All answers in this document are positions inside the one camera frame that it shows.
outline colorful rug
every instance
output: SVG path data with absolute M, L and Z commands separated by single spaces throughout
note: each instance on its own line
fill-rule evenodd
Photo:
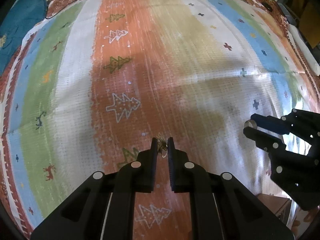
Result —
M 1 93 L 0 198 L 25 236 L 94 171 L 118 171 L 158 133 L 254 194 L 283 194 L 244 122 L 319 112 L 319 92 L 265 10 L 241 0 L 80 0 L 52 16 L 24 38 Z M 171 192 L 166 157 L 155 191 L 135 205 L 134 239 L 188 238 L 188 194 Z

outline black metal frame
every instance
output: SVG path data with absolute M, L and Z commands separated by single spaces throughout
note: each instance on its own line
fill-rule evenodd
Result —
M 193 239 L 294 240 L 292 232 L 232 174 L 216 175 L 189 161 L 168 140 L 170 184 L 189 192 Z
M 279 135 L 292 133 L 309 143 L 310 150 L 306 156 L 286 151 L 280 138 L 258 127 Z M 297 109 L 280 119 L 253 114 L 243 133 L 254 140 L 258 148 L 268 152 L 271 179 L 303 210 L 320 205 L 320 114 Z
M 26 240 L 21 231 L 11 220 L 0 201 L 0 239 L 1 240 Z
M 118 172 L 92 174 L 31 234 L 31 240 L 132 239 L 136 192 L 154 187 L 157 139 Z

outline cross pattern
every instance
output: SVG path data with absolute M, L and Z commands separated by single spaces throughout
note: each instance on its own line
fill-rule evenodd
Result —
M 132 110 L 137 110 L 140 106 L 140 101 L 135 98 L 129 98 L 124 93 L 122 93 L 122 98 L 118 97 L 115 93 L 112 93 L 113 104 L 106 107 L 106 111 L 114 111 L 116 113 L 116 121 L 120 122 L 122 116 L 128 119 Z
M 28 211 L 31 213 L 31 215 L 33 215 L 33 210 L 31 209 L 31 207 L 29 207 Z
M 245 77 L 245 74 L 246 74 L 247 72 L 244 70 L 244 68 L 242 68 L 242 71 L 240 72 L 240 75 L 242 75 L 243 77 Z
M 258 110 L 259 102 L 257 102 L 257 100 L 256 100 L 256 99 L 255 99 L 255 100 L 253 100 L 253 104 L 252 104 L 252 106 L 253 106 L 256 110 Z
M 141 212 L 141 216 L 136 217 L 134 220 L 136 222 L 145 221 L 145 223 L 147 224 L 147 227 L 149 229 L 152 227 L 154 222 L 156 222 L 158 225 L 160 225 L 162 220 L 164 218 L 167 218 L 171 213 L 170 209 L 157 208 L 154 205 L 150 205 L 150 209 L 148 209 L 142 205 L 139 205 L 139 209 Z
M 232 47 L 230 45 L 228 45 L 228 43 L 224 43 L 224 47 L 228 50 L 232 50 Z

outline small gold object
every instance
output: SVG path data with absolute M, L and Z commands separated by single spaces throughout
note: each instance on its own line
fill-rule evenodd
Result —
M 160 133 L 158 133 L 156 138 L 158 140 L 158 153 L 161 153 L 162 158 L 165 158 L 168 154 L 167 143 L 166 143 L 165 139 L 160 135 Z
M 6 40 L 7 40 L 7 35 L 5 34 L 0 38 L 0 48 L 3 47 L 3 45 L 5 44 Z

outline silver screw head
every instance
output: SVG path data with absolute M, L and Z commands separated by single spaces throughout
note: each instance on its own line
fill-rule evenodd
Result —
M 244 123 L 244 128 L 246 128 L 248 126 L 251 127 L 251 128 L 254 128 L 254 129 L 258 128 L 257 123 L 255 122 L 255 120 L 251 120 L 251 119 L 245 121 L 245 123 Z
M 232 175 L 228 172 L 225 172 L 222 174 L 222 177 L 225 179 L 225 180 L 231 180 L 232 179 Z
M 103 176 L 103 174 L 102 174 L 102 172 L 100 172 L 100 171 L 97 171 L 97 172 L 95 172 L 95 173 L 93 174 L 93 178 L 94 178 L 94 179 L 101 179 L 102 176 Z
M 192 162 L 187 162 L 187 163 L 184 164 L 184 166 L 185 166 L 187 169 L 192 169 L 192 168 L 194 168 L 195 165 L 194 165 Z
M 140 162 L 133 162 L 133 163 L 131 163 L 131 167 L 133 167 L 133 168 L 138 168 L 138 167 L 140 167 L 141 166 L 141 163 Z
M 282 172 L 282 167 L 281 167 L 281 166 L 278 166 L 278 167 L 276 168 L 276 172 L 277 172 L 277 173 L 281 173 L 281 172 Z

